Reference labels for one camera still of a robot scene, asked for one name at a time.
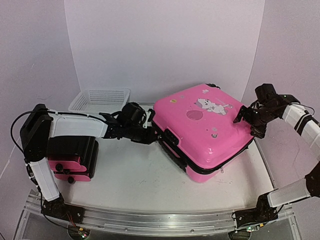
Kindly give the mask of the pink hard-shell suitcase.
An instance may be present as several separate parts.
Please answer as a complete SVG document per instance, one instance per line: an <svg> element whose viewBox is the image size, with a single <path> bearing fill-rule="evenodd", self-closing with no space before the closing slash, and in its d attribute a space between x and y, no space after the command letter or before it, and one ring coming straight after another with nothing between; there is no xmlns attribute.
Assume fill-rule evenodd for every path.
<svg viewBox="0 0 320 240"><path fill-rule="evenodd" d="M197 183L204 183L248 149L254 140L243 104L215 84L203 83L157 100L152 125L158 143Z"/></svg>

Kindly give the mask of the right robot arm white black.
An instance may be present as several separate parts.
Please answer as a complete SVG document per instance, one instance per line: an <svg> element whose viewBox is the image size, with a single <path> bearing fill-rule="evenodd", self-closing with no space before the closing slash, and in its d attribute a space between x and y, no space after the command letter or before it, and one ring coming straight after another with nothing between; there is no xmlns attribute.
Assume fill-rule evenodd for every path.
<svg viewBox="0 0 320 240"><path fill-rule="evenodd" d="M283 120L296 133L305 148L315 157L315 166L304 177L271 191L262 202L252 209L252 218L262 222L272 208L320 196L320 122L309 113L294 96L270 94L259 97L251 106L241 106L233 122L244 121L250 125L250 134L264 138L267 124L273 120Z"/></svg>

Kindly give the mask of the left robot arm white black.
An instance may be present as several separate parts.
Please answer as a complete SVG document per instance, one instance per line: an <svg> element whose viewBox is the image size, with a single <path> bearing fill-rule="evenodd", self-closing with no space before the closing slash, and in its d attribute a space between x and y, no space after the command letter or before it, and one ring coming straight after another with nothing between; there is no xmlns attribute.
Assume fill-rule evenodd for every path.
<svg viewBox="0 0 320 240"><path fill-rule="evenodd" d="M38 104L25 113L27 119L20 129L21 150L31 179L48 201L47 209L57 219L67 214L67 207L58 199L61 193L49 166L48 145L56 137L94 137L100 139L129 139L149 145L158 137L152 121L156 112L144 110L136 102L127 103L114 113L93 116L77 112L61 112Z"/></svg>

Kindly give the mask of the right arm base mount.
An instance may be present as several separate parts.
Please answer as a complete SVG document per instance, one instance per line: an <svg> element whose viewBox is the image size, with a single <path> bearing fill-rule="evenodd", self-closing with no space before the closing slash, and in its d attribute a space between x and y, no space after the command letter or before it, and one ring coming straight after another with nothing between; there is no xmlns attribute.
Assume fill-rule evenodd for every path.
<svg viewBox="0 0 320 240"><path fill-rule="evenodd" d="M255 207L237 210L232 213L231 218L235 220L236 228L240 230L276 220L278 210L277 207L270 206L268 193L265 193L258 197Z"/></svg>

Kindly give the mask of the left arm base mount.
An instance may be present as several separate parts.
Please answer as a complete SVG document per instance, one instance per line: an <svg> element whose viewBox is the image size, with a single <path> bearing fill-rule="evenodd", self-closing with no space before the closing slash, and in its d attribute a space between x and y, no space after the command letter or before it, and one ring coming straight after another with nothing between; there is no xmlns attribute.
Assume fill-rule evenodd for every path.
<svg viewBox="0 0 320 240"><path fill-rule="evenodd" d="M41 212L45 216L80 224L83 221L85 209L80 206L65 203L60 193L59 197L54 200L45 200L41 204Z"/></svg>

